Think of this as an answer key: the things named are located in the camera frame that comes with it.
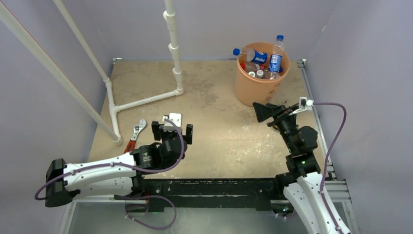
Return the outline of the small blue Pepsi bottle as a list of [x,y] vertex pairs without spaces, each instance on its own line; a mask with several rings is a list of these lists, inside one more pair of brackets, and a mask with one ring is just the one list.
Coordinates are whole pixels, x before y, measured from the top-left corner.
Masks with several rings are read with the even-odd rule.
[[276,42],[272,47],[272,52],[269,57],[269,64],[267,69],[266,79],[273,80],[280,77],[282,55],[281,52],[284,51],[284,35],[277,35]]

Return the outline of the clear white cap bottle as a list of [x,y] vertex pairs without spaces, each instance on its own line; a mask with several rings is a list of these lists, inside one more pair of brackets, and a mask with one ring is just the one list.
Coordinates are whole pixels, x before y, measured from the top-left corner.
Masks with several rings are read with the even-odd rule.
[[263,71],[263,70],[257,70],[256,72],[255,72],[255,74],[256,74],[256,77],[257,78],[264,78],[265,77],[265,72]]

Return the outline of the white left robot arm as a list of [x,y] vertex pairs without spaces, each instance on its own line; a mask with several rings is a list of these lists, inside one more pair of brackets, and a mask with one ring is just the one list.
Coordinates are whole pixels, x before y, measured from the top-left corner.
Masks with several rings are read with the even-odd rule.
[[89,163],[66,163],[59,158],[51,162],[46,183],[35,193],[46,207],[59,207],[73,200],[97,195],[130,196],[145,194],[143,175],[169,171],[184,159],[192,144],[193,125],[181,125],[171,119],[151,124],[155,142],[132,149],[122,155]]

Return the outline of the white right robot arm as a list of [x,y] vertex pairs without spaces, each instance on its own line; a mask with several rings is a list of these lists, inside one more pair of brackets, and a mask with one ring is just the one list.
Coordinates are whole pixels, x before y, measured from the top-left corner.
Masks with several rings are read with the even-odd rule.
[[340,217],[325,188],[327,170],[321,170],[315,159],[318,147],[318,132],[310,126],[298,127],[297,115],[312,110],[315,105],[329,105],[329,102],[315,102],[300,98],[293,106],[253,103],[258,122],[270,117],[268,127],[275,128],[282,136],[289,155],[286,174],[276,176],[274,194],[286,198],[310,234],[349,234],[350,228]]

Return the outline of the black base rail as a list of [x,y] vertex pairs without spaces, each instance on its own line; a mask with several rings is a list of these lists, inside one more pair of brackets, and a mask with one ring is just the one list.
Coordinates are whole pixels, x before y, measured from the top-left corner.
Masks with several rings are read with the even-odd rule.
[[287,200],[274,178],[145,179],[150,212],[176,208],[250,208],[271,211]]

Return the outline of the white PVC pipe frame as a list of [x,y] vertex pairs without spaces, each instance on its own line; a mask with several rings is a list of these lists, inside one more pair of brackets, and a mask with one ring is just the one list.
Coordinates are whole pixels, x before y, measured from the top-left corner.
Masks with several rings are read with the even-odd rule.
[[179,96],[184,93],[183,86],[183,74],[180,63],[178,34],[177,34],[177,22],[174,4],[171,0],[165,1],[166,10],[163,13],[163,18],[167,23],[169,30],[170,44],[168,48],[171,52],[174,68],[172,70],[177,87],[174,91],[163,93],[160,95],[152,96],[149,98],[137,100],[123,105],[116,105],[113,97],[113,86],[111,79],[107,76],[103,67],[100,65],[96,56],[92,52],[87,41],[83,37],[80,29],[76,25],[74,19],[68,12],[64,3],[60,0],[54,1],[55,6],[65,19],[66,23],[74,33],[75,37],[79,41],[80,45],[88,55],[89,59],[99,72],[105,83],[106,93],[109,102],[110,117],[112,120],[112,126],[108,126],[103,118],[97,113],[97,111],[91,106],[91,104],[84,98],[84,96],[75,88],[70,82],[68,77],[63,73],[54,60],[47,54],[47,52],[40,46],[35,38],[29,33],[29,31],[23,26],[18,18],[11,12],[11,10],[2,2],[0,4],[0,20],[5,26],[22,42],[22,44],[38,59],[38,61],[54,76],[54,78],[63,86],[63,88],[78,102],[78,104],[89,114],[89,116],[102,128],[106,134],[112,139],[114,144],[121,145],[122,137],[119,131],[117,113],[129,108],[141,106],[147,103],[152,103],[162,99],[170,98],[173,96]]

